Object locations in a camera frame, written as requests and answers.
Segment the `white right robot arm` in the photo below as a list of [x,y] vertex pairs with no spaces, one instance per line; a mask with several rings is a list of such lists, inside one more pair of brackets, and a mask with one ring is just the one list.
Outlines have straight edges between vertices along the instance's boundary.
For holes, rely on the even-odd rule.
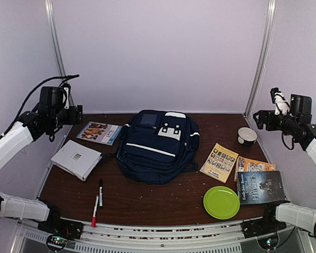
[[[290,135],[291,143],[298,143],[316,165],[316,124],[311,122],[311,97],[293,94],[286,100],[277,88],[272,88],[270,93],[275,110],[260,110],[253,114],[258,129],[281,131],[283,137]],[[316,239],[316,209],[284,200],[274,201],[267,205],[259,227],[269,233],[281,223],[310,232]]]

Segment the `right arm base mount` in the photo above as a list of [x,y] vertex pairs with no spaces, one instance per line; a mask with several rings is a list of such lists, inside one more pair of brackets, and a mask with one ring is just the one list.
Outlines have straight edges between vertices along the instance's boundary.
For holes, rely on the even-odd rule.
[[246,239],[256,237],[258,245],[267,251],[274,250],[280,245],[278,232],[287,227],[285,222],[265,218],[244,219],[241,226]]

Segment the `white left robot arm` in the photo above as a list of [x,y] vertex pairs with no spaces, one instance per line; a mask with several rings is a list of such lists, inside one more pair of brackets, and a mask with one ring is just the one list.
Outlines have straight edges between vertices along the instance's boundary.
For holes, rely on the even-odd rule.
[[[82,105],[70,105],[71,86],[45,86],[35,109],[19,113],[8,132],[0,136],[0,170],[21,150],[43,135],[54,141],[65,125],[81,124]],[[65,222],[53,214],[53,208],[39,201],[0,192],[0,218],[29,219],[44,222],[54,234],[65,230]]]

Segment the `red marker pen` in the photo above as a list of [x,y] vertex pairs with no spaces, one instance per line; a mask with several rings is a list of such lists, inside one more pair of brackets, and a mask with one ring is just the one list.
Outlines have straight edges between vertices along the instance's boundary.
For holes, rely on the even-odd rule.
[[96,214],[97,214],[97,208],[99,206],[98,202],[99,202],[99,196],[96,196],[93,215],[92,215],[92,222],[91,222],[91,227],[93,227],[93,228],[96,227]]

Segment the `navy blue student backpack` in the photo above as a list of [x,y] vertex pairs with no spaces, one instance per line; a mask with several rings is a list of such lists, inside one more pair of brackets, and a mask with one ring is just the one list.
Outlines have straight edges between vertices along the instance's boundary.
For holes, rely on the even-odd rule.
[[120,131],[117,164],[122,174],[147,184],[166,184],[198,170],[198,124],[181,112],[142,110]]

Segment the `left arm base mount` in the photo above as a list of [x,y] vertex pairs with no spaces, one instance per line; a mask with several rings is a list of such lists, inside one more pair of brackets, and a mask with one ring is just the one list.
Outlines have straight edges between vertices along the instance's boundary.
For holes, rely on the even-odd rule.
[[55,225],[48,221],[37,221],[37,228],[48,233],[46,246],[51,252],[59,252],[74,247],[75,240],[81,238],[84,225],[81,222],[60,219]]

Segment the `black marker pen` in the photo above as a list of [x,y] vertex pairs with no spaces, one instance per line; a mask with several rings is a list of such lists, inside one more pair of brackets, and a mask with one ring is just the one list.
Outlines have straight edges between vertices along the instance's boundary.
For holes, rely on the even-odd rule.
[[99,207],[103,208],[103,180],[102,179],[99,180],[98,193],[99,193]]

